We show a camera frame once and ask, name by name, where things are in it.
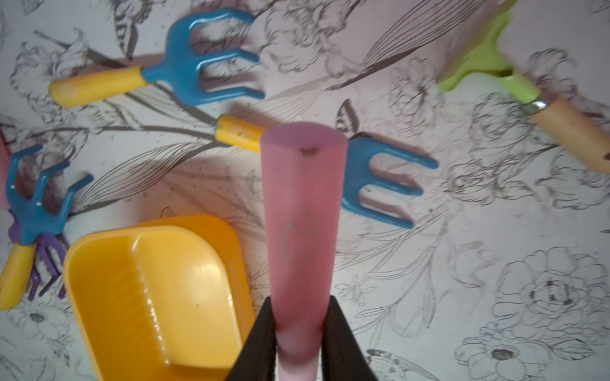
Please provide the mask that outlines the yellow plastic storage tray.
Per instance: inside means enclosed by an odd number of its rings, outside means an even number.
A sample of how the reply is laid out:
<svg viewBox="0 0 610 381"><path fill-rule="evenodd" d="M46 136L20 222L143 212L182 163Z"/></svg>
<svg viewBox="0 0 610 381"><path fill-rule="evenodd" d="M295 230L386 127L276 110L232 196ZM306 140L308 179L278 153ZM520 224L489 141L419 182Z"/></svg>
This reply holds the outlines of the yellow plastic storage tray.
<svg viewBox="0 0 610 381"><path fill-rule="evenodd" d="M64 283L101 380L223 380L255 320L238 235L211 215L82 237Z"/></svg>

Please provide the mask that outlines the blue fork yellow handle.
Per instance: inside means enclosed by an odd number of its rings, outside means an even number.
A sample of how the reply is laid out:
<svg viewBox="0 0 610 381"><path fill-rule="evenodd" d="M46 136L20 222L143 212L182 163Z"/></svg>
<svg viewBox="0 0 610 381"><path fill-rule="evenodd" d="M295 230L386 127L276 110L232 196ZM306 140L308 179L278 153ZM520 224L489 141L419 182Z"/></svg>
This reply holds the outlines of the blue fork yellow handle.
<svg viewBox="0 0 610 381"><path fill-rule="evenodd" d="M265 130L259 126L226 114L221 115L215 123L217 141L256 153L261 151L261 137L264 132ZM375 211L360 202L360 191L366 186L379 187L413 197L424 194L419 187L399 184L373 174L370 161L379 154L388 154L432 170L438 168L438 161L430 157L358 133L349 140L342 207L354 214L410 230L414 227L412 221Z"/></svg>
<svg viewBox="0 0 610 381"><path fill-rule="evenodd" d="M263 99L265 94L248 87L232 87L207 91L200 86L200 72L204 67L227 60L243 59L259 63L260 58L243 49L198 54L191 46L193 30L203 24L237 19L248 25L254 23L252 14L233 8L223 8L182 17L168 30L165 54L160 63L148 67L130 67L100 71L49 84L49 92L56 103L72 108L124 95L159 81L167 82L181 103L199 106L233 98Z"/></svg>

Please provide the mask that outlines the blue rake yellow handle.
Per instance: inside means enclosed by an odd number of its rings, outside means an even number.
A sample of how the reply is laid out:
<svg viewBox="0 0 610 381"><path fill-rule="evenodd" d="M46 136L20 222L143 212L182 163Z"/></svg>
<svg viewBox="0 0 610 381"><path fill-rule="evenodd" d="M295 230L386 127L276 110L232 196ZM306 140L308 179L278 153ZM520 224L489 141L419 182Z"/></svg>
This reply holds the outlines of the blue rake yellow handle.
<svg viewBox="0 0 610 381"><path fill-rule="evenodd" d="M42 146L37 144L10 156L6 198L21 230L1 275L1 309L3 311L15 308L25 296L34 269L39 236L43 234L57 236L63 233L76 193L94 180L94 176L90 174L84 176L68 188L58 214L47 211L43 206L47 183L55 174L70 166L70 162L65 160L42 171L33 196L31 198L22 197L17 189L19 162L41 149Z"/></svg>

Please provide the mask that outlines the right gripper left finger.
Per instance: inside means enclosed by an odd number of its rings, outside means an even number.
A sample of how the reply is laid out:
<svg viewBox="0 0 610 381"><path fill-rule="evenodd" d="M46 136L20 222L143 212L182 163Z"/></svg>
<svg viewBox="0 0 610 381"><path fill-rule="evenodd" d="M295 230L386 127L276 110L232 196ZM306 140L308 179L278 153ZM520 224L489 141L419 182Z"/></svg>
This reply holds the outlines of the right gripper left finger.
<svg viewBox="0 0 610 381"><path fill-rule="evenodd" d="M267 297L238 359L225 381L274 381L276 333L271 298Z"/></svg>

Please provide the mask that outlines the purple rake pink handle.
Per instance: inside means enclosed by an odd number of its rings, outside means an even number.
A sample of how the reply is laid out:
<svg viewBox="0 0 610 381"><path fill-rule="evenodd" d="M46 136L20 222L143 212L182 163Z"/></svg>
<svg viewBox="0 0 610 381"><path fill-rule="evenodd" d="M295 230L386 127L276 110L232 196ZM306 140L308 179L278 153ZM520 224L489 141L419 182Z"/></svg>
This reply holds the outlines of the purple rake pink handle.
<svg viewBox="0 0 610 381"><path fill-rule="evenodd" d="M14 225L9 229L9 236L11 241L14 243L18 239L20 234L21 227L17 222L17 219L14 213L9 211L14 216ZM58 214L58 212L49 211L52 214ZM37 239L38 248L35 254L35 262L34 269L31 274L31 280L29 285L27 286L24 298L28 298L28 300L32 301L36 296L42 296L49 291L49 289L57 282L60 278L60 268L55 263L52 258L52 253L55 252L61 260L65 259L67 251L64 245L60 242L59 234L57 236L43 234L39 236Z"/></svg>
<svg viewBox="0 0 610 381"><path fill-rule="evenodd" d="M330 301L347 139L297 122L263 134L265 233L281 380L314 380Z"/></svg>

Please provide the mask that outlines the green hoe wooden handle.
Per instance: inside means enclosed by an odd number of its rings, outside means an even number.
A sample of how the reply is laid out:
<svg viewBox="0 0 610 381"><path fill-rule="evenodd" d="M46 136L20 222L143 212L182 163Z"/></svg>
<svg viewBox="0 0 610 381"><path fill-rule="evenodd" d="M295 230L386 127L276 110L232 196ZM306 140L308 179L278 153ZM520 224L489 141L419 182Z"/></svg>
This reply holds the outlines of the green hoe wooden handle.
<svg viewBox="0 0 610 381"><path fill-rule="evenodd" d="M490 76L526 107L536 125L590 171L609 173L609 136L562 95L541 90L498 49L515 1L503 1L438 78L451 91L472 74Z"/></svg>

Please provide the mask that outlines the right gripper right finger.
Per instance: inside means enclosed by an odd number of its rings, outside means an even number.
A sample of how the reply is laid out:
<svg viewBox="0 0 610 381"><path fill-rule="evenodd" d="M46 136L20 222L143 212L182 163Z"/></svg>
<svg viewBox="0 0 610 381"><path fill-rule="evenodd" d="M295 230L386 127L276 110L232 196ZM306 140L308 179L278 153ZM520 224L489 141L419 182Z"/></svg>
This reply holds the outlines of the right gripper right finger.
<svg viewBox="0 0 610 381"><path fill-rule="evenodd" d="M377 381L333 295L324 322L321 361L325 381Z"/></svg>

